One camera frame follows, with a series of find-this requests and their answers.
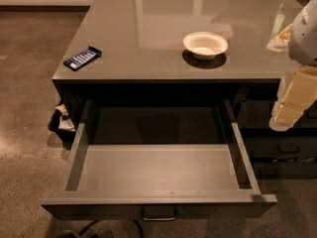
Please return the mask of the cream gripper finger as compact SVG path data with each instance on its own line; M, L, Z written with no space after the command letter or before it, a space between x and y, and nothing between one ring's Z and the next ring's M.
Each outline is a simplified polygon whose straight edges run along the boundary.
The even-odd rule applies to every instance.
M271 117L268 122L273 131L284 132L292 128L317 100L317 67L303 66L286 73L280 80Z
M286 28L284 28L277 36L271 39L267 48L273 52L286 52L288 49L289 36L291 32L292 25L289 24Z

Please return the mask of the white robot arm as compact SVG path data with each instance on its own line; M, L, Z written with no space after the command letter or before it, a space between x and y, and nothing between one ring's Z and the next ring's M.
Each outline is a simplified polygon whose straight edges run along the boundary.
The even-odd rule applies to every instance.
M273 131L284 132L317 100L317 0L309 0L293 23L271 39L267 48L288 52L300 64L299 70L281 78L268 122Z

